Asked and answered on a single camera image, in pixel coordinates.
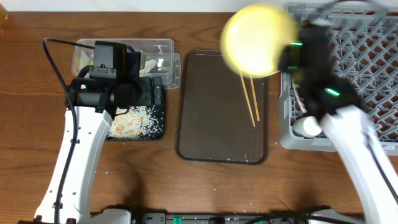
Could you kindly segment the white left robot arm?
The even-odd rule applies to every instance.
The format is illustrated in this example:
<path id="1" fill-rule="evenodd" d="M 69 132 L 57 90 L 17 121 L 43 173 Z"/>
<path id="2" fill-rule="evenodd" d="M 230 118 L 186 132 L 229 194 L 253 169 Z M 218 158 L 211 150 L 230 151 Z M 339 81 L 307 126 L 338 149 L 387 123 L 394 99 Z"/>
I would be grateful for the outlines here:
<path id="1" fill-rule="evenodd" d="M 65 131 L 45 197 L 34 223 L 131 223 L 133 212 L 116 206 L 92 216 L 91 191 L 101 150 L 116 108 L 131 105 L 148 88 L 155 104 L 164 102 L 160 77 L 119 82 L 75 78 L 65 89 Z"/>

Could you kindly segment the yellow plate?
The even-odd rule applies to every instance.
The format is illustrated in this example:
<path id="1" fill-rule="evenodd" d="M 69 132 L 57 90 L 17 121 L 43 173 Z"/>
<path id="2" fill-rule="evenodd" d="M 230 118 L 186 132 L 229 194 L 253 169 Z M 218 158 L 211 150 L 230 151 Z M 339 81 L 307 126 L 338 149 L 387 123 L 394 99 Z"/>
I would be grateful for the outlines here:
<path id="1" fill-rule="evenodd" d="M 279 72 L 282 51 L 298 40 L 298 25 L 283 9 L 252 4 L 225 24 L 220 50 L 227 66 L 244 77 L 264 78 Z"/>

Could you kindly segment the white tissue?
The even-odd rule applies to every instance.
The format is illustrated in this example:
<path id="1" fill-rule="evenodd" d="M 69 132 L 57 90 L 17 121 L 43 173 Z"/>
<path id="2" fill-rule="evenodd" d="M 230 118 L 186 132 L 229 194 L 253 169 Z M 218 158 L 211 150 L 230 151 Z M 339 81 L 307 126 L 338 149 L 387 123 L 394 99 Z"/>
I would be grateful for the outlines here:
<path id="1" fill-rule="evenodd" d="M 155 59 L 150 59 L 145 62 L 144 68 L 140 69 L 139 73 L 142 74 L 147 74 L 149 73 L 153 68 L 157 66 L 157 61 Z"/>

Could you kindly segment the wooden chopstick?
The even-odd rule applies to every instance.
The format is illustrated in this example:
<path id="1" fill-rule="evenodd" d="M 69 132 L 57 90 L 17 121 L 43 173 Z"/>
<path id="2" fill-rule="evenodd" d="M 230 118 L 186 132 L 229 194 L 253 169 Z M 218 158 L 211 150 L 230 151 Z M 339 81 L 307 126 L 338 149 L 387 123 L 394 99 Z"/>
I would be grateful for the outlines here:
<path id="1" fill-rule="evenodd" d="M 254 80 L 252 75 L 249 75 L 250 78 L 250 82 L 251 82 L 251 90 L 252 90 L 252 97 L 254 100 L 254 107 L 255 107 L 255 111 L 256 111 L 256 118 L 257 121 L 260 121 L 260 116 L 259 116 L 259 109 L 258 109 L 258 104 L 257 104 L 257 97 L 256 97 L 256 90 L 255 90 L 255 86 L 254 86 Z"/>
<path id="2" fill-rule="evenodd" d="M 242 83 L 242 86 L 243 86 L 243 92 L 244 92 L 244 95 L 245 95 L 246 103 L 247 103 L 249 114 L 250 114 L 251 121 L 252 121 L 252 125 L 253 125 L 253 127 L 256 127 L 256 124 L 255 124 L 255 121 L 254 121 L 254 116 L 253 116 L 253 113 L 252 113 L 250 100 L 249 100 L 249 97 L 248 97 L 248 92 L 247 92 L 247 89 L 246 89 L 246 84 L 245 84 L 244 77 L 243 77 L 243 74 L 242 74 L 241 71 L 239 71 L 239 76 L 241 78 L 241 83 Z"/>

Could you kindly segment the white paper cup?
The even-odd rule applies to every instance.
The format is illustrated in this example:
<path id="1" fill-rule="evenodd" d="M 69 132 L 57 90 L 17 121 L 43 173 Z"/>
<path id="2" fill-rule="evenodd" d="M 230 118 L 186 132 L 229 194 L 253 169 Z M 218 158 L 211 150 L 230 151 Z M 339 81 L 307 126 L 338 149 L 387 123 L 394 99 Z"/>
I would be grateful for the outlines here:
<path id="1" fill-rule="evenodd" d="M 314 116 L 300 118 L 293 123 L 293 132 L 305 138 L 314 138 L 322 132 L 317 119 Z"/>

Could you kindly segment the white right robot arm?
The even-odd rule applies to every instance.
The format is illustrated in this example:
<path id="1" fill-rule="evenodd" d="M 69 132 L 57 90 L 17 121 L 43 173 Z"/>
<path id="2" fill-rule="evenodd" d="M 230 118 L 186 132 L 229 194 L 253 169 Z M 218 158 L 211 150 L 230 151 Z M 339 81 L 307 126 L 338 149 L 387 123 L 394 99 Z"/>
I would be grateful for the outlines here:
<path id="1" fill-rule="evenodd" d="M 397 220 L 397 173 L 350 81 L 331 72 L 328 49 L 292 42 L 278 69 L 291 76 L 300 108 L 313 116 L 337 150 L 359 195 L 367 223 Z"/>

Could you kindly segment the white pink bowl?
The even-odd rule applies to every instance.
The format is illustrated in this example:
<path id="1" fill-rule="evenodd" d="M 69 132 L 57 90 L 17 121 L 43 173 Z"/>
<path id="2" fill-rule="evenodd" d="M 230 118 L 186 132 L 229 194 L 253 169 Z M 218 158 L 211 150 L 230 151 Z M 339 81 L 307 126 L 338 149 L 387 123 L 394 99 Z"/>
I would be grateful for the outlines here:
<path id="1" fill-rule="evenodd" d="M 294 94 L 295 94 L 295 98 L 296 98 L 296 100 L 297 100 L 297 103 L 298 103 L 298 105 L 299 105 L 301 111 L 302 111 L 303 113 L 307 113 L 308 111 L 307 111 L 307 109 L 305 108 L 305 105 L 304 105 L 304 103 L 303 103 L 303 98 L 302 98 L 302 97 L 300 96 L 300 94 L 299 94 L 300 85 L 294 80 L 294 78 L 291 78 L 291 81 L 292 81 L 292 88 L 293 88 L 293 91 L 294 91 Z"/>

